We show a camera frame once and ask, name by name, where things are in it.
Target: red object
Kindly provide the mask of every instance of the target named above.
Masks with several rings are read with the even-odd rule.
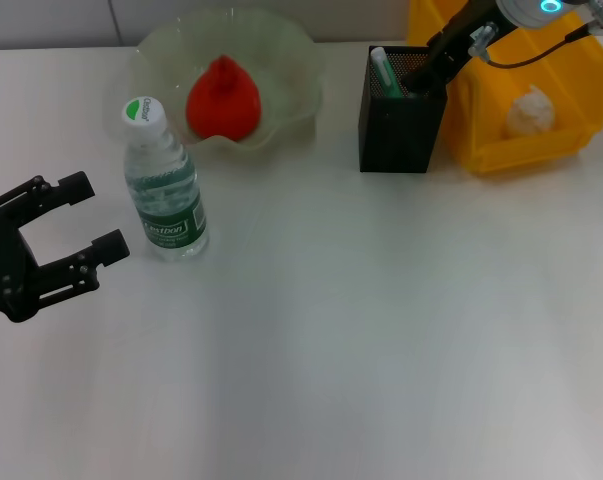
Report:
[[[190,128],[202,138],[222,135],[239,141],[259,125],[259,90],[248,72],[222,55],[192,88],[185,116]]]

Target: clear bowl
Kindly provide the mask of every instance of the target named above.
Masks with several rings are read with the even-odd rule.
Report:
[[[186,101],[199,76],[223,54],[255,81],[261,122],[240,142],[216,136],[206,143],[256,150],[281,128],[318,112],[324,69],[319,48],[299,25],[260,8],[202,8],[153,31],[133,55],[131,96],[157,98],[181,140],[199,143],[203,139],[186,123]]]

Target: pen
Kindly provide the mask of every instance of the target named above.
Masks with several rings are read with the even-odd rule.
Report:
[[[381,83],[381,88],[383,88],[385,96],[392,98],[403,97],[401,88],[397,83],[397,77],[394,74],[394,70],[390,65],[390,61],[388,60],[388,56],[383,47],[373,49],[372,52],[370,52],[370,57],[372,58],[372,65],[377,72],[377,77],[379,78],[379,83]]]

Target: yellow plastic container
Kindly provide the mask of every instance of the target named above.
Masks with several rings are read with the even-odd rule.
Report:
[[[425,45],[467,0],[411,0],[408,45]],[[534,57],[583,25],[570,13],[542,30],[519,29],[489,48],[499,63]],[[536,85],[552,100],[556,125],[548,133],[509,138],[512,102]],[[515,70],[472,60],[448,86],[441,134],[454,158],[474,173],[490,173],[577,153],[603,129],[603,47],[593,38],[567,45]]]

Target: plastic bottle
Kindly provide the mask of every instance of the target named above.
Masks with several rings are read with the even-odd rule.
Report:
[[[145,234],[167,261],[198,254],[208,242],[197,172],[168,128],[161,103],[138,97],[122,113],[128,130],[125,180]]]

